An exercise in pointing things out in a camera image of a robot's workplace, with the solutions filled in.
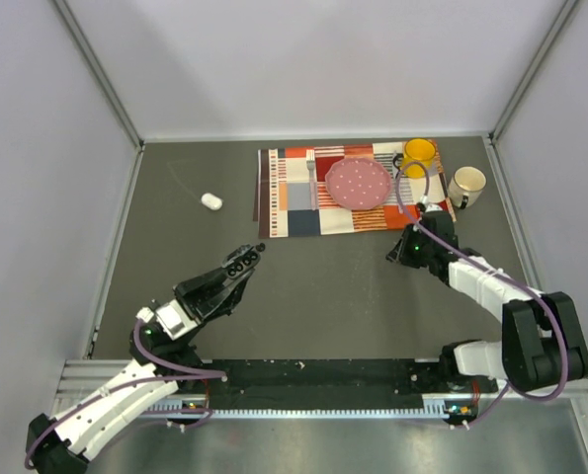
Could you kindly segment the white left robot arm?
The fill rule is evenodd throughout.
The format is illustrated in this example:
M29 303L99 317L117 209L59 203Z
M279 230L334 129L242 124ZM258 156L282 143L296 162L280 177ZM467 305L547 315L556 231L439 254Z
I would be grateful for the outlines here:
M225 379L223 371L201 366L190 341L206 324L234 311L254 272L239 264L221 267L178 283L169 302L141 308L131 333L131 361L77 405L31 421L25 468L83 473L151 405L178 390L191 391L202 381Z

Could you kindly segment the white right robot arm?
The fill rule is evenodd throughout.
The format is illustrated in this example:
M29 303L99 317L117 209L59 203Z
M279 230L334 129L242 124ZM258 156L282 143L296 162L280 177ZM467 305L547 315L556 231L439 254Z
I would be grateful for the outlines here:
M475 376L506 379L530 392L588 377L588 349L573 299L543 293L512 280L477 252L461 249L451 216L426 211L409 224L386 255L414 269L426 268L449 288L468 296L501 324L496 343L466 341L442 349L438 375L448 389L464 389Z

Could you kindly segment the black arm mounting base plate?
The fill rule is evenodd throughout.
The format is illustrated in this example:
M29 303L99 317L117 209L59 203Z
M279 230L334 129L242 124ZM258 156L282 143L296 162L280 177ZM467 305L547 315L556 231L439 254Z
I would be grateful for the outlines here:
M409 359L219 359L209 383L219 409L415 408L431 390Z

